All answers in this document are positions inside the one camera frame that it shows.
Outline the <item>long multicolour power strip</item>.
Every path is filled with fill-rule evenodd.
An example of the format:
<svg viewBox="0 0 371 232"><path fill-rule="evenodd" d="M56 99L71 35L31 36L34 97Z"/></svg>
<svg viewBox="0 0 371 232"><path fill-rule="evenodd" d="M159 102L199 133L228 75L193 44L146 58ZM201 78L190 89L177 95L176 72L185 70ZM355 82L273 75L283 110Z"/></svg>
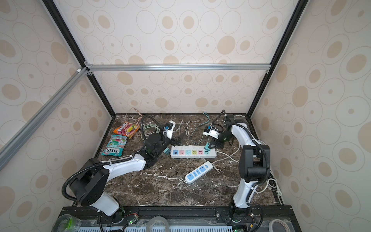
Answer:
<svg viewBox="0 0 371 232"><path fill-rule="evenodd" d="M173 159L214 159L215 149L206 150L202 146L173 146L171 149Z"/></svg>

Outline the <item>teal charger with teal cable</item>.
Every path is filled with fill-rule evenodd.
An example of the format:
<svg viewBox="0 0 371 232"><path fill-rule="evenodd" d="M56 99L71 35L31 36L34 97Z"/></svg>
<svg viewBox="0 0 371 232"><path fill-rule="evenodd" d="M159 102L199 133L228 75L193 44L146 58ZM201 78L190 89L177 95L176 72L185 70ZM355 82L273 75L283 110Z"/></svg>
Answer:
<svg viewBox="0 0 371 232"><path fill-rule="evenodd" d="M203 135L202 135L202 137L201 137L201 139L200 139L199 142L196 143L196 142L193 141L192 136L195 133L195 131L198 128L200 128L201 126L206 125L206 124L208 124L210 122L210 116L208 115L208 113L207 112L203 112L203 115L207 117L207 121L204 122L204 123L202 123L202 124L200 124L200 125L198 125L198 126L196 126L195 129L193 130L193 132L190 135L190 141L191 141L191 143L193 145L199 145L202 142L202 140L203 140ZM207 150L207 151L210 151L211 150L211 148L209 147L209 145L210 145L210 142L206 143L206 145L204 146L205 150Z"/></svg>

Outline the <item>short blue power strip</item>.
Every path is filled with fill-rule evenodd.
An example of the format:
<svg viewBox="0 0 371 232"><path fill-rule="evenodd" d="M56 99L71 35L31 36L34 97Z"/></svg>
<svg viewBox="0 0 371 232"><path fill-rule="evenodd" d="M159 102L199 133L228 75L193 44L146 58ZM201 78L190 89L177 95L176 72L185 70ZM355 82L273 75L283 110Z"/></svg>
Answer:
<svg viewBox="0 0 371 232"><path fill-rule="evenodd" d="M213 169L213 165L207 161L185 176L185 182L192 184Z"/></svg>

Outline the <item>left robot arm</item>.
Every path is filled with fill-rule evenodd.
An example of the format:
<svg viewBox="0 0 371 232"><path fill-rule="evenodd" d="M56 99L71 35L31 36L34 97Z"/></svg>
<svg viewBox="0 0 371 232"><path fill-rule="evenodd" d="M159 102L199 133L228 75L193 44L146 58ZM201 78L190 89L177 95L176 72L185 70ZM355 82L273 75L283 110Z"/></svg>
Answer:
<svg viewBox="0 0 371 232"><path fill-rule="evenodd" d="M129 157L106 161L89 159L79 171L67 178L61 188L63 197L78 202L83 207L93 207L117 220L121 214L121 205L104 191L106 183L116 177L152 167L169 145L180 144L178 139L173 138L176 126L174 121L162 126L151 116L145 115L141 119L141 127L145 119L158 125L159 133L144 136L144 145Z"/></svg>

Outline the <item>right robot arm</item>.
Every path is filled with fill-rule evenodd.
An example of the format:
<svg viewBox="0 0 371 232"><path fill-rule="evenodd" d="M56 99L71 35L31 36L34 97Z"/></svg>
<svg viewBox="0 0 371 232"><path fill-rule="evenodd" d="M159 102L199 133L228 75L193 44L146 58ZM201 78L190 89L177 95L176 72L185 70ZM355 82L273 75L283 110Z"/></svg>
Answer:
<svg viewBox="0 0 371 232"><path fill-rule="evenodd" d="M226 142L236 138L240 147L239 175L241 177L233 202L237 208L248 208L258 186L270 176L270 148L259 142L249 130L247 122L236 119L222 110L206 128L212 137L209 147L222 149Z"/></svg>

